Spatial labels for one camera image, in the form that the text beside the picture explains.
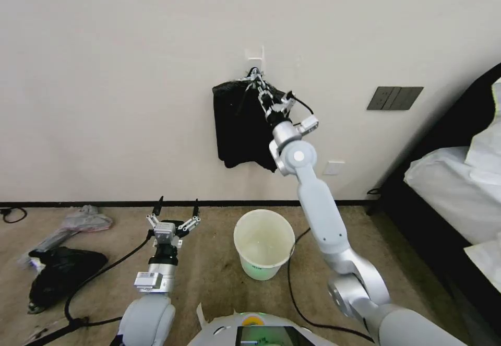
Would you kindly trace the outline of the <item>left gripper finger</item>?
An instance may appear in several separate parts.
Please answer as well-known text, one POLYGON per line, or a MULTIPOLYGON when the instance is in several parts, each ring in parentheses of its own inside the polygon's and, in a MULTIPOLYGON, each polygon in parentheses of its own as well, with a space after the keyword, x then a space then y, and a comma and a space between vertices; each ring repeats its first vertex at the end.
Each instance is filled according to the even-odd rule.
POLYGON ((153 231, 155 231, 156 227, 161 222, 159 216, 162 210, 162 203, 163 203, 163 196, 161 196, 159 200, 156 202, 151 213, 146 215, 146 219, 150 223, 153 231))
POLYGON ((197 198, 193 206, 193 212, 191 218, 176 227, 176 236, 178 237, 187 236, 193 229, 198 227, 200 222, 201 218, 199 216, 199 200, 197 198))

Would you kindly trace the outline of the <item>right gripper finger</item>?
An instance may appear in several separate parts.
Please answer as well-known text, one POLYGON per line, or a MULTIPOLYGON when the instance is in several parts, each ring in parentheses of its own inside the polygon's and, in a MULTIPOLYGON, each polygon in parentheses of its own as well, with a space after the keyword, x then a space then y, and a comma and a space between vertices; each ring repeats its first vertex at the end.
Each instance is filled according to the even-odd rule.
POLYGON ((274 98, 273 104, 287 105, 290 107, 290 110, 291 110, 292 106, 294 105, 294 99, 292 97, 290 97, 290 95, 287 95, 287 93, 285 93, 281 90, 278 90, 276 87, 271 85, 269 82, 267 82, 267 83, 270 87, 271 93, 273 94, 273 98, 274 98))
POLYGON ((268 83, 264 80, 263 74, 259 68, 251 68, 246 77, 242 81, 247 81, 247 86, 244 93, 247 94, 251 89, 258 93, 258 100, 264 112, 269 112, 272 109, 274 98, 270 91, 268 83))

